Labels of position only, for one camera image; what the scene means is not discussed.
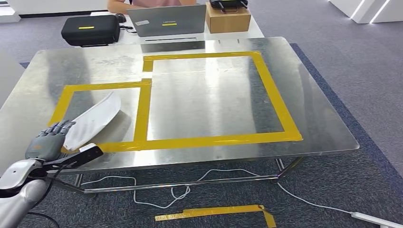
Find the laptop lid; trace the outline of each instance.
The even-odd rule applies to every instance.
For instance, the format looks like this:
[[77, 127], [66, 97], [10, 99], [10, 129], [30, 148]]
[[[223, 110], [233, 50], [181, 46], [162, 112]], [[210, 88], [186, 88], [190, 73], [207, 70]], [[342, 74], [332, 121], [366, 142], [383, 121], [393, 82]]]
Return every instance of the laptop lid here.
[[140, 37], [203, 33], [206, 5], [128, 9]]

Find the cardboard box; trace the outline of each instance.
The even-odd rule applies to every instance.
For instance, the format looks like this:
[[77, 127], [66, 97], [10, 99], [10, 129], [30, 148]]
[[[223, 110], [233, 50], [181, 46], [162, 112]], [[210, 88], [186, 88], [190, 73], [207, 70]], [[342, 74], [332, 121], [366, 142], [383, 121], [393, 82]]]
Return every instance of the cardboard box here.
[[242, 7], [238, 12], [223, 13], [221, 9], [214, 9], [206, 2], [206, 22], [210, 33], [246, 32], [249, 30], [250, 12]]

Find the black cable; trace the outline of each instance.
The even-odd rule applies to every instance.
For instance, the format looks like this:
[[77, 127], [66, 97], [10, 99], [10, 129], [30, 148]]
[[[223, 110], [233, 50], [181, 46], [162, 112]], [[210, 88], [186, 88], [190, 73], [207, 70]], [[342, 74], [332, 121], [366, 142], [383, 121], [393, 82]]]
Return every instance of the black cable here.
[[60, 228], [58, 222], [56, 222], [56, 220], [54, 220], [54, 219], [53, 219], [52, 217], [50, 217], [50, 216], [47, 216], [47, 215], [44, 215], [44, 214], [40, 214], [40, 213], [36, 213], [36, 212], [28, 212], [27, 215], [36, 215], [36, 216], [41, 216], [41, 217], [47, 218], [47, 219], [49, 219], [49, 220], [53, 223], [53, 225], [56, 226], [56, 228]]
[[126, 25], [119, 25], [120, 29], [133, 29], [131, 26], [126, 26]]
[[53, 175], [52, 179], [50, 180], [48, 189], [46, 190], [45, 194], [42, 196], [42, 198], [40, 198], [40, 200], [38, 200], [38, 202], [37, 202], [31, 209], [33, 209], [34, 207], [36, 207], [38, 204], [40, 204], [40, 203], [43, 201], [44, 198], [46, 198], [46, 196], [47, 196], [48, 193], [50, 192], [50, 189], [52, 188], [53, 180], [59, 175], [60, 172], [62, 172], [62, 170], [63, 170], [65, 167], [67, 167], [67, 166], [69, 166], [69, 165], [70, 165], [70, 164], [68, 164], [68, 165], [63, 165], [62, 167], [59, 168], [59, 170], [55, 173], [55, 175]]
[[126, 30], [126, 32], [128, 32], [128, 33], [134, 33], [134, 34], [137, 34], [137, 32], [136, 31], [133, 31], [133, 32], [129, 32], [129, 30], [132, 30], [132, 29], [125, 29]]

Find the robot finger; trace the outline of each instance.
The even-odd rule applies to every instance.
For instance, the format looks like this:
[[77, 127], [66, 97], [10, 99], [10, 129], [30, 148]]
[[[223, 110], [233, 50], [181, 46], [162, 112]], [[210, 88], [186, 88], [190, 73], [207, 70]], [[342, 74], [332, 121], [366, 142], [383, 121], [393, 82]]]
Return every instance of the robot finger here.
[[47, 129], [41, 131], [40, 136], [46, 136], [46, 135], [48, 135], [49, 133], [51, 133], [51, 132], [53, 131], [53, 128], [55, 128], [57, 124], [58, 124], [58, 122], [52, 124], [52, 125], [51, 125], [50, 127], [48, 127]]
[[68, 122], [70, 122], [69, 120], [62, 120], [59, 122], [59, 124], [53, 129], [53, 133], [60, 133], [60, 131], [62, 130], [62, 127], [64, 125], [66, 125]]
[[66, 135], [68, 133], [69, 129], [75, 124], [76, 124], [76, 122], [67, 123], [66, 125], [63, 126], [62, 130], [60, 130], [60, 133], [63, 135]]

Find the metal table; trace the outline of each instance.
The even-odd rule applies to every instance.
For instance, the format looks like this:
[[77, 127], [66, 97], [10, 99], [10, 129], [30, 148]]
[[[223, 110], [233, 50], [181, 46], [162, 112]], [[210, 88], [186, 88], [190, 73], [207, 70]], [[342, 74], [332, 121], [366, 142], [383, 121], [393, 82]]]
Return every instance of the metal table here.
[[[110, 91], [122, 108], [92, 142], [102, 157], [64, 174], [96, 193], [276, 181], [303, 157], [352, 152], [355, 138], [284, 38], [39, 51], [0, 110], [1, 170], [24, 159], [52, 121], [74, 119]], [[284, 165], [281, 158], [296, 158]], [[263, 177], [82, 190], [82, 174], [276, 159]]]

